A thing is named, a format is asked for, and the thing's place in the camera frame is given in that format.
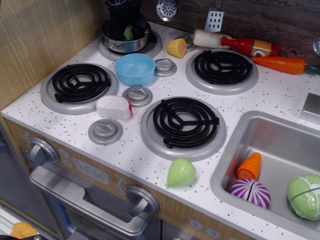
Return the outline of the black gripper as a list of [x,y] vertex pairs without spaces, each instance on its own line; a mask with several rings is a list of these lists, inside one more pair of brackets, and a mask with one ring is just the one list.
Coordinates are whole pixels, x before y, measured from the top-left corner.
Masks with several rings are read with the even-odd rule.
[[[141,0],[106,0],[105,4],[111,19],[118,27],[132,26],[131,33],[134,40],[142,39],[151,32],[150,24],[141,14]],[[120,30],[115,24],[109,25],[108,37],[114,41],[125,42],[124,30]]]

